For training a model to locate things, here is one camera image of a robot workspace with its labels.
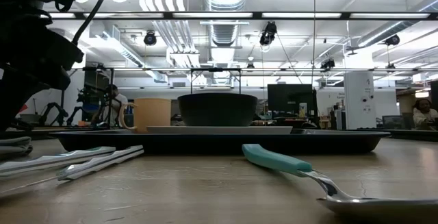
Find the woman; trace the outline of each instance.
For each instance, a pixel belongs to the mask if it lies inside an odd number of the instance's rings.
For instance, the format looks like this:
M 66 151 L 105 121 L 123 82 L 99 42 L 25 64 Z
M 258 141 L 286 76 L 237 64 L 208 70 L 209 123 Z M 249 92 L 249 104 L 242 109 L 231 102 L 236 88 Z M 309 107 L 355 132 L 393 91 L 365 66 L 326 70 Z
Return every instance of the woman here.
M 438 112 L 432 108 L 431 102 L 427 99 L 418 99 L 413 109 L 413 121 L 417 129 L 434 129 L 435 119 L 438 118 Z

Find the teal spoon handle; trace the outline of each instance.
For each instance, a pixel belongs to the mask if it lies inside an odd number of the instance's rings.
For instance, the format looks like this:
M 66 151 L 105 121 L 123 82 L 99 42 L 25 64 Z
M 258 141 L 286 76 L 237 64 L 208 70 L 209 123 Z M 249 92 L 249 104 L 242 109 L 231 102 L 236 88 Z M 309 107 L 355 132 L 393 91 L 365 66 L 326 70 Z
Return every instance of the teal spoon handle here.
M 242 145 L 242 151 L 248 161 L 259 166 L 291 173 L 298 177 L 306 177 L 306 175 L 299 173 L 298 171 L 312 172 L 312 165 L 310 163 L 291 156 L 268 151 L 260 145 Z

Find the computer monitor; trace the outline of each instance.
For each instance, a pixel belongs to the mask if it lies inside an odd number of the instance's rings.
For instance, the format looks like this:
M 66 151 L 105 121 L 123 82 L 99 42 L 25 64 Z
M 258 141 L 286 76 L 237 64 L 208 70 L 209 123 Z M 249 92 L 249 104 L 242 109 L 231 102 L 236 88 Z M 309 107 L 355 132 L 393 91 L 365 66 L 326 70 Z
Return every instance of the computer monitor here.
M 311 84 L 268 84 L 269 110 L 298 114 L 300 103 L 307 104 L 306 116 L 311 116 L 315 110 Z

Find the black bowl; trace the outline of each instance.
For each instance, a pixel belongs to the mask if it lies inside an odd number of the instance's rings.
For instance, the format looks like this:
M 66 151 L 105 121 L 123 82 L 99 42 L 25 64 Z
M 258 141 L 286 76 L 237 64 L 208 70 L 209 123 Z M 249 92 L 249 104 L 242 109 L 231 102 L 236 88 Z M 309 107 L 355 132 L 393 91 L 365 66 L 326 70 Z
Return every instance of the black bowl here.
M 201 93 L 178 97 L 187 126 L 248 126 L 253 121 L 257 98 L 231 93 Z

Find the wooden table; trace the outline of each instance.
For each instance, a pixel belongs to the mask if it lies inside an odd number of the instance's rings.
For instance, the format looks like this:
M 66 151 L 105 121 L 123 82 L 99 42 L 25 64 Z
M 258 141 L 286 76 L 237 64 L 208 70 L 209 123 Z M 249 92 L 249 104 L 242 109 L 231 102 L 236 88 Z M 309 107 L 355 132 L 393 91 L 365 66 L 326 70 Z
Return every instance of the wooden table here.
M 31 156 L 62 152 L 34 142 Z M 347 193 L 438 197 L 438 144 L 382 140 L 367 155 L 298 156 Z M 0 191 L 56 170 L 0 179 Z M 315 199 L 323 190 L 242 156 L 142 156 L 73 182 L 46 182 L 0 198 L 0 223 L 341 223 Z

